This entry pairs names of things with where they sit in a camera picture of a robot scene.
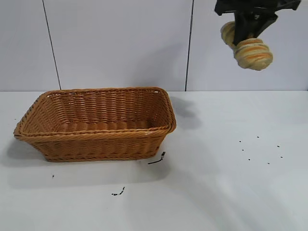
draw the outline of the wicker basket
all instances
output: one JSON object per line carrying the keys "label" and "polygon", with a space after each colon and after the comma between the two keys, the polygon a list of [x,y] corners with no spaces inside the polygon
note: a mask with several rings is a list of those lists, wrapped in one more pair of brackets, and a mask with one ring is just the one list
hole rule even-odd
{"label": "wicker basket", "polygon": [[137,160],[154,156],[175,127],[160,88],[55,90],[34,102],[14,135],[52,162]]}

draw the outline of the robotic arm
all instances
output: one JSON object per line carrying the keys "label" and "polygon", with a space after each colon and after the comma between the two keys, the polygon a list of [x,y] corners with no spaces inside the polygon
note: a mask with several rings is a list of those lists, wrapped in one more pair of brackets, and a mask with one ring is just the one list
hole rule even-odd
{"label": "robotic arm", "polygon": [[281,9],[296,10],[301,0],[217,0],[215,12],[234,13],[234,45],[247,38],[257,38],[267,27],[273,24]]}

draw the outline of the basket rim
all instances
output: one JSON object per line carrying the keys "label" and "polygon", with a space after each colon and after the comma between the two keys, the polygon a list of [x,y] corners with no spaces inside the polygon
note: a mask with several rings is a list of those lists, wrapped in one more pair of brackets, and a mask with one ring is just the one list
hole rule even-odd
{"label": "basket rim", "polygon": [[[169,118],[170,123],[162,126],[162,127],[154,127],[154,128],[140,128],[140,129],[114,129],[114,130],[91,130],[91,131],[72,131],[72,132],[65,132],[65,131],[54,131],[54,132],[36,132],[36,133],[27,133],[23,132],[24,125],[33,115],[36,107],[49,95],[53,94],[75,94],[75,93],[95,93],[95,92],[105,92],[105,91],[113,91],[113,92],[121,92],[121,91],[136,91],[136,90],[157,90],[163,94],[163,97],[167,100],[167,107],[169,109]],[[97,137],[99,138],[112,138],[113,134],[119,138],[119,136],[131,137],[134,135],[135,137],[144,137],[144,136],[160,136],[163,134],[168,134],[173,132],[176,128],[176,120],[173,112],[173,108],[171,105],[171,101],[169,98],[168,93],[159,87],[129,87],[129,88],[101,88],[101,89],[72,89],[72,90],[51,90],[41,94],[35,102],[31,105],[25,115],[22,117],[20,122],[16,125],[14,130],[14,136],[20,140],[75,140],[75,139],[86,139],[91,140]]]}

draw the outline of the rectangular basket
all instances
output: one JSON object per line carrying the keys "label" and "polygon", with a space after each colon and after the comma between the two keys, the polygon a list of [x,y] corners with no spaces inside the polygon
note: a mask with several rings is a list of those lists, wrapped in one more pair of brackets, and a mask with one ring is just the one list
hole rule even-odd
{"label": "rectangular basket", "polygon": [[137,160],[154,156],[175,127],[160,88],[54,90],[34,102],[14,136],[52,162]]}

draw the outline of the white wall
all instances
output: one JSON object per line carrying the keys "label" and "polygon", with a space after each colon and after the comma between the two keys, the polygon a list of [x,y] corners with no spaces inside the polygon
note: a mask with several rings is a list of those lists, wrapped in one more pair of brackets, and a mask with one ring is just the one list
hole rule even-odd
{"label": "white wall", "polygon": [[278,12],[279,19],[260,38],[274,53],[274,62],[261,72],[241,69],[232,50],[220,38],[220,28],[233,21],[219,17],[216,0],[195,0],[188,90],[307,90],[308,2],[297,11]]}
{"label": "white wall", "polygon": [[192,0],[45,0],[45,5],[63,89],[184,90]]}
{"label": "white wall", "polygon": [[59,89],[41,0],[0,2],[0,90]]}

